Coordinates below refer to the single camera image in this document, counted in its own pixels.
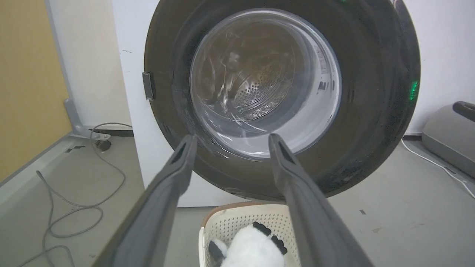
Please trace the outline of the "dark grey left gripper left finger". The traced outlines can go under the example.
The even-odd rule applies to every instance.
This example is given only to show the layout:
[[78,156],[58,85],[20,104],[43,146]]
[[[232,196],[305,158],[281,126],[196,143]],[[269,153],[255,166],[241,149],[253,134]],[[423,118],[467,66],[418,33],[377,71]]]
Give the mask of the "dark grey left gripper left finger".
[[163,267],[180,196],[187,191],[197,137],[186,135],[129,211],[92,267]]

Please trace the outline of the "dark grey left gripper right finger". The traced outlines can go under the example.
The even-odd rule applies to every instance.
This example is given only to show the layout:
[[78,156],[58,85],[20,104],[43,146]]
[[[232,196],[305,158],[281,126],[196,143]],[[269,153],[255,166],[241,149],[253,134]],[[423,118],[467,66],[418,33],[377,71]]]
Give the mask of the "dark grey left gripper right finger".
[[282,137],[272,133],[268,144],[275,186],[289,208],[301,267],[373,267]]

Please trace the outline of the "white washing machine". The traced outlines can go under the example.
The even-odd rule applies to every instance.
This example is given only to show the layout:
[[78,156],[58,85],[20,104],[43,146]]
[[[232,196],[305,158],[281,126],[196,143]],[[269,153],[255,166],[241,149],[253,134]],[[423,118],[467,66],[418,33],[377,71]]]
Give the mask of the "white washing machine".
[[128,107],[147,187],[183,136],[200,132],[189,72],[204,35],[238,0],[112,0]]
[[420,73],[404,0],[160,0],[145,42],[168,144],[197,136],[198,176],[263,201],[283,199],[271,134],[328,197],[368,177],[404,135]]

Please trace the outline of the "white and black plush toy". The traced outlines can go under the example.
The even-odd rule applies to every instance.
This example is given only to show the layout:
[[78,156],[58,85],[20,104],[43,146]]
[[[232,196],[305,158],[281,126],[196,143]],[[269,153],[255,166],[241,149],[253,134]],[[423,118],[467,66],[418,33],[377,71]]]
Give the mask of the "white and black plush toy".
[[215,267],[285,267],[287,248],[269,228],[254,221],[240,229],[230,245],[212,239],[207,251]]

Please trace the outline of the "white plastic laundry basket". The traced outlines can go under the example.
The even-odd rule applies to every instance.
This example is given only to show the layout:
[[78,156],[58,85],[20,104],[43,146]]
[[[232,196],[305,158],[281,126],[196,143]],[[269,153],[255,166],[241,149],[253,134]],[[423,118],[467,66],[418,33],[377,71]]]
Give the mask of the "white plastic laundry basket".
[[287,205],[239,202],[214,208],[203,220],[198,237],[200,267],[214,267],[208,252],[209,242],[216,238],[230,245],[232,238],[243,227],[258,222],[283,240],[288,252],[285,267],[301,267],[291,217]]

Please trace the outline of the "grey partition stand with caster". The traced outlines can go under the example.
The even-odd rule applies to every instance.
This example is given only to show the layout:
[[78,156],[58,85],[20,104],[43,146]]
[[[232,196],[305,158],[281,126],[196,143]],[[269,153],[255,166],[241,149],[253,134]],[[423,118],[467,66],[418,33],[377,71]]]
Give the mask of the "grey partition stand with caster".
[[60,64],[63,78],[65,81],[66,89],[69,95],[69,97],[66,98],[66,100],[64,101],[64,106],[65,106],[65,110],[70,121],[70,125],[72,127],[72,132],[70,136],[76,137],[76,138],[89,139],[93,148],[96,148],[100,151],[107,151],[111,147],[111,142],[109,141],[111,136],[104,133],[100,133],[100,132],[94,132],[88,129],[82,123],[80,119],[78,109],[76,107],[75,102],[73,101],[72,88],[70,85],[70,80],[68,77],[64,56],[60,47],[58,32],[57,32],[56,25],[54,22],[50,0],[44,0],[44,2],[45,2],[46,12],[49,17],[49,23],[52,28],[52,35],[53,35],[54,43],[56,46],[56,52],[58,55],[59,64]]

